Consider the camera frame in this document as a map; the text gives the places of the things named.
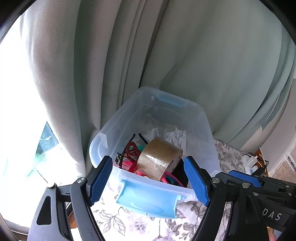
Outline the person's right hand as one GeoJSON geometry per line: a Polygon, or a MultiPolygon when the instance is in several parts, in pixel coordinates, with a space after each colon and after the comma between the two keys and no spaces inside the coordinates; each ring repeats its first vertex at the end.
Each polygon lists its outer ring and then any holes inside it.
{"type": "Polygon", "coordinates": [[[276,236],[274,235],[274,229],[268,227],[268,236],[269,236],[269,241],[276,241],[276,236]]]}

